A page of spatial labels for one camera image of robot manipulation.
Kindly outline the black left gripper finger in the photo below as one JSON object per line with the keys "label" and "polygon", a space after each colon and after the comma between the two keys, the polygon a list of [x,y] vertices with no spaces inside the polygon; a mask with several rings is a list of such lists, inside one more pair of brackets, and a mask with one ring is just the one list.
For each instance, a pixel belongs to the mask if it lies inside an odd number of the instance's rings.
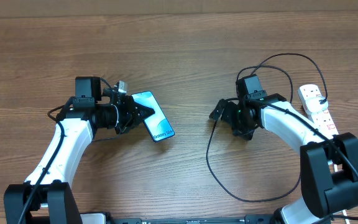
{"label": "black left gripper finger", "polygon": [[141,121],[135,121],[135,120],[130,120],[128,121],[120,130],[119,134],[126,134],[128,133],[130,130],[136,128],[139,124],[141,123]]}
{"label": "black left gripper finger", "polygon": [[135,105],[135,120],[143,122],[145,119],[155,114],[155,110],[151,107],[145,106],[140,102],[140,98],[134,98]]}

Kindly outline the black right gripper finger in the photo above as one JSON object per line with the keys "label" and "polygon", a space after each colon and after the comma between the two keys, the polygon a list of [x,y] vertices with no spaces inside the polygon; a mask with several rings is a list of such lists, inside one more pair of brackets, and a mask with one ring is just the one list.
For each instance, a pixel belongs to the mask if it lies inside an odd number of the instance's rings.
{"label": "black right gripper finger", "polygon": [[212,112],[210,113],[209,119],[217,121],[221,117],[221,115],[224,111],[224,108],[226,107],[226,104],[227,104],[227,100],[225,100],[225,99],[219,100],[215,109],[212,110]]}
{"label": "black right gripper finger", "polygon": [[246,141],[250,141],[254,135],[254,129],[247,128],[234,128],[232,130],[232,134],[234,136],[240,137]]}

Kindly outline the blue Samsung Galaxy smartphone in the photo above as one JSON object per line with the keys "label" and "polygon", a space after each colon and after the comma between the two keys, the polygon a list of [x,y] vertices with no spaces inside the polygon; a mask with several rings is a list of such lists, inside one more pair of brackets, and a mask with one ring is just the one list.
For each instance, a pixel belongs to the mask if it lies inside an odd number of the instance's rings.
{"label": "blue Samsung Galaxy smartphone", "polygon": [[152,108],[155,111],[153,115],[144,120],[144,124],[154,142],[159,142],[175,135],[172,126],[151,91],[135,93],[132,94],[132,97],[136,103]]}

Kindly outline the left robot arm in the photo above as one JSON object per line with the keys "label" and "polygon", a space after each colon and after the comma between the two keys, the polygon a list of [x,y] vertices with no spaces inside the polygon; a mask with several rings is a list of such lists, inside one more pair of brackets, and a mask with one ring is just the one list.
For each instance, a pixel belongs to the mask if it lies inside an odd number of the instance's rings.
{"label": "left robot arm", "polygon": [[127,95],[125,82],[106,88],[102,83],[101,77],[76,77],[75,95],[55,109],[55,134],[43,158],[23,183],[4,193],[8,223],[113,223],[108,212],[80,213],[73,178],[97,130],[125,134],[155,111]]}

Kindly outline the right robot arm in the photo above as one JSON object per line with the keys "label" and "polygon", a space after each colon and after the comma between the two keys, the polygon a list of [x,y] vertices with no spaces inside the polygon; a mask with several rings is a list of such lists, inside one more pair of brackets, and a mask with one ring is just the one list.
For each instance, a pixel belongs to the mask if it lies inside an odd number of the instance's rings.
{"label": "right robot arm", "polygon": [[[301,198],[276,209],[270,223],[330,223],[358,207],[358,139],[330,134],[297,112],[278,93],[268,95],[257,75],[236,82],[237,97],[221,99],[210,119],[227,122],[235,136],[251,140],[263,128],[300,155]],[[349,216],[348,220],[358,220]]]}

